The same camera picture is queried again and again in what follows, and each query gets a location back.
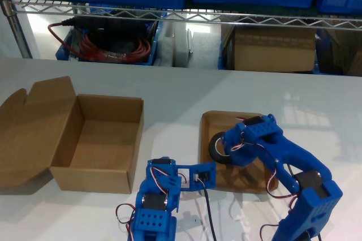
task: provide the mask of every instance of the box lid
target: box lid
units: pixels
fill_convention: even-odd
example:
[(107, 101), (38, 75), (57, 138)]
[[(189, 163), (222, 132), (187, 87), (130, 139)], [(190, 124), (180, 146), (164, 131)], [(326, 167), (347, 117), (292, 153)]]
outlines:
[(69, 77), (34, 83), (0, 107), (0, 187), (21, 186), (50, 167), (76, 94)]

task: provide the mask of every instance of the open cardboard box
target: open cardboard box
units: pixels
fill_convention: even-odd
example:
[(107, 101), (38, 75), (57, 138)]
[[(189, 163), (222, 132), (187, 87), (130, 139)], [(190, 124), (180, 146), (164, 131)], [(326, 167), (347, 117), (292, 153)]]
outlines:
[(130, 193), (143, 130), (140, 98), (76, 95), (69, 77), (39, 81), (0, 107), (0, 193)]
[[(209, 111), (201, 118), (201, 151), (200, 162), (213, 162), (209, 154), (209, 142), (218, 132), (226, 132), (240, 122), (236, 117), (252, 118), (260, 114), (237, 113), (226, 111)], [(218, 145), (218, 151), (223, 152), (222, 144)], [(232, 192), (265, 192), (266, 183), (272, 173), (257, 158), (246, 167), (233, 165), (216, 165), (216, 189)], [(278, 188), (278, 180), (271, 180), (269, 189)]]

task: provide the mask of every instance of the white table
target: white table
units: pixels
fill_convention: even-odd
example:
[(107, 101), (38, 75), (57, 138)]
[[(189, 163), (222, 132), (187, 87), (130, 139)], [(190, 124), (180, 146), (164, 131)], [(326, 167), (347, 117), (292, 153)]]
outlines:
[[(319, 158), (344, 192), (323, 241), (361, 240), (362, 78), (2, 59), (0, 102), (19, 88), (65, 75), (77, 93), (144, 100), (133, 194), (66, 192), (52, 180), (34, 195), (0, 196), (0, 240), (126, 240), (115, 207), (134, 203), (148, 159), (197, 163), (200, 119), (209, 110), (273, 113), (285, 135)], [(257, 241), (261, 225), (278, 223), (288, 211), (288, 201), (266, 195), (210, 191), (209, 196), (218, 241)], [(212, 239), (205, 199), (198, 193), (183, 193), (174, 215), (177, 241)], [(264, 240), (274, 231), (265, 229)]]

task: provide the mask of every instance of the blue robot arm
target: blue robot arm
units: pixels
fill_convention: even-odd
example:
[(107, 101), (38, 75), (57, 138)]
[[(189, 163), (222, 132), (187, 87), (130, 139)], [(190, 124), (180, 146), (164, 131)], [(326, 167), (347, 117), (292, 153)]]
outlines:
[[(342, 191), (332, 181), (330, 170), (316, 157), (283, 136), (273, 115), (254, 117), (233, 129), (215, 135), (210, 142), (211, 157), (220, 163), (246, 166), (259, 158), (298, 197), (294, 208), (281, 220), (273, 241), (309, 241), (326, 225)], [(216, 149), (221, 140), (225, 154)], [(301, 170), (291, 175), (284, 164)]]
[[(181, 188), (179, 169), (189, 170), (189, 187)], [(137, 193), (128, 241), (174, 241), (176, 218), (171, 212), (178, 211), (181, 191), (198, 191), (215, 185), (214, 162), (180, 166), (168, 157), (149, 160), (146, 180)]]

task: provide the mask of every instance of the wire shelf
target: wire shelf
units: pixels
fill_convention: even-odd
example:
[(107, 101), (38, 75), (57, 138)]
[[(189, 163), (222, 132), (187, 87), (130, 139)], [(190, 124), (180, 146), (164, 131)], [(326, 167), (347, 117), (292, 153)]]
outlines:
[(346, 16), (284, 16), (241, 14), (232, 11), (205, 9), (155, 9), (137, 7), (90, 6), (87, 3), (45, 0), (12, 0), (14, 12), (65, 16), (108, 16), (112, 19), (177, 21), (187, 23), (217, 23), (269, 27), (323, 28), (362, 31), (362, 18)]

